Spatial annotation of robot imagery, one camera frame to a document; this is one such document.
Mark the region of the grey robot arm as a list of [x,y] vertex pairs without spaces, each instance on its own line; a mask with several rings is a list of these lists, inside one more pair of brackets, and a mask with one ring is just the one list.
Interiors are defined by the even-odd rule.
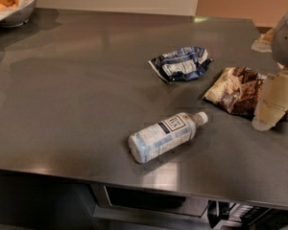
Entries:
[[272,56],[284,68],[275,75],[269,74],[262,85],[252,119],[252,126],[260,131],[274,127],[288,111],[288,12],[276,25]]

